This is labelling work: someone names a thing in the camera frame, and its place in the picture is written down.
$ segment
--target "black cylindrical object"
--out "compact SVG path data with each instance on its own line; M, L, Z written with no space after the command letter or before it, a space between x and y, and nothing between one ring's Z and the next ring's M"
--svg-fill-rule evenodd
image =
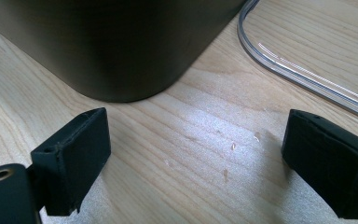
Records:
M0 0L0 33L69 86L109 102L165 90L243 0Z

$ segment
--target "clear plastic lid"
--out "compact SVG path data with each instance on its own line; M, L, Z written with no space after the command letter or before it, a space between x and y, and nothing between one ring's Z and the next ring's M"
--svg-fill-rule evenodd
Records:
M249 0L238 35L267 69L358 115L358 1Z

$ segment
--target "metal grommet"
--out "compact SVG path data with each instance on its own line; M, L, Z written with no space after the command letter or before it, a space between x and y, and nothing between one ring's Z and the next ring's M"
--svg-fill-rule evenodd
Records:
M0 181L10 177L14 174L13 169L2 169L0 170Z

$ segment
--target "light wooden surface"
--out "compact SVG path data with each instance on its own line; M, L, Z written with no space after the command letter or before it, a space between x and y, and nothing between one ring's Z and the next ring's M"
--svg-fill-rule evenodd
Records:
M272 60L358 101L358 0L261 0L243 26Z
M75 115L105 106L113 154L79 215L45 223L352 223L282 164L291 108L358 134L358 118L267 72L242 49L237 19L182 78L133 104L66 86L0 36L0 165Z

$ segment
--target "hole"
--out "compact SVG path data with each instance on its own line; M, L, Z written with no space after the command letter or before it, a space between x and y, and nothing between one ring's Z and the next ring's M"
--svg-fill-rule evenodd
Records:
M54 151L54 148L48 147L48 148L45 148L43 151L46 152L46 153L50 153L50 152Z
M12 169L3 169L0 170L0 181L10 177L11 175L13 175L13 170Z

